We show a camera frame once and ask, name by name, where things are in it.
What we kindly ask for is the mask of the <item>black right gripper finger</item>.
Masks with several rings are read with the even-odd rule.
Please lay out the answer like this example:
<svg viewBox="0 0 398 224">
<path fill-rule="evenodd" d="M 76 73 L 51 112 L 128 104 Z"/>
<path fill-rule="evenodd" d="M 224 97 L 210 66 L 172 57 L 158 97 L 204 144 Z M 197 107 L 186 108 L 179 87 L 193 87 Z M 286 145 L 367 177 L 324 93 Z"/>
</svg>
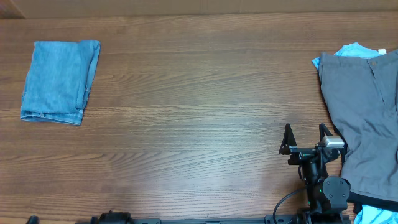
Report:
<svg viewBox="0 0 398 224">
<path fill-rule="evenodd" d="M 319 132 L 321 144 L 331 144 L 333 142 L 334 135 L 329 131 L 325 124 L 319 124 Z"/>
<path fill-rule="evenodd" d="M 285 125 L 284 137 L 279 149 L 279 154 L 290 155 L 297 149 L 297 143 L 290 124 Z"/>
</svg>

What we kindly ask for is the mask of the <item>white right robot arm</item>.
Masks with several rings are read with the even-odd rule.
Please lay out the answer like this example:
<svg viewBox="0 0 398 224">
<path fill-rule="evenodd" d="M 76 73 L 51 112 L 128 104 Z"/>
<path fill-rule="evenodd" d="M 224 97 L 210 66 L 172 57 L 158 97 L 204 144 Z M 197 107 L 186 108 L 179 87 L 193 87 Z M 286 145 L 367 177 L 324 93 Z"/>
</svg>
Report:
<svg viewBox="0 0 398 224">
<path fill-rule="evenodd" d="M 348 208 L 351 184 L 344 178 L 330 176 L 326 163 L 342 156 L 346 152 L 346 143 L 340 136 L 333 135 L 322 123 L 319 125 L 320 142 L 313 148 L 299 148 L 290 124 L 285 125 L 284 137 L 279 154 L 288 155 L 288 165 L 298 166 L 302 189 L 282 198 L 274 207 L 274 223 L 350 223 L 343 211 Z M 291 196 L 305 192 L 308 207 L 301 208 L 290 218 L 278 218 L 277 209 Z"/>
</svg>

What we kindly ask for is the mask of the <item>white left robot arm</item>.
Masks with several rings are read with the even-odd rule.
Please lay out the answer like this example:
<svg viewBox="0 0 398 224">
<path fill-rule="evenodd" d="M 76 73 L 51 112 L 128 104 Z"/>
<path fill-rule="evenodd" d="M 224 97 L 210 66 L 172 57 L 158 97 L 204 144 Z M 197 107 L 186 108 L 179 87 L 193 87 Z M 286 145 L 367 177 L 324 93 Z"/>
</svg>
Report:
<svg viewBox="0 0 398 224">
<path fill-rule="evenodd" d="M 92 217 L 89 224 L 132 224 L 134 221 L 130 213 L 112 212 L 102 213 L 100 217 Z"/>
</svg>

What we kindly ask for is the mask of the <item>light blue denim jeans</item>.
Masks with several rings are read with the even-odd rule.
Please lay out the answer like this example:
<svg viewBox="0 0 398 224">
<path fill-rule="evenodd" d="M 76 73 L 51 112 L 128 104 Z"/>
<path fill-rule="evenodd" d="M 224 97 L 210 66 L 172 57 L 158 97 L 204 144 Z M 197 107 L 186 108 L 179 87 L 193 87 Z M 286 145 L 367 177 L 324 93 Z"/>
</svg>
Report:
<svg viewBox="0 0 398 224">
<path fill-rule="evenodd" d="M 79 126 L 101 43 L 36 41 L 22 94 L 21 120 Z"/>
</svg>

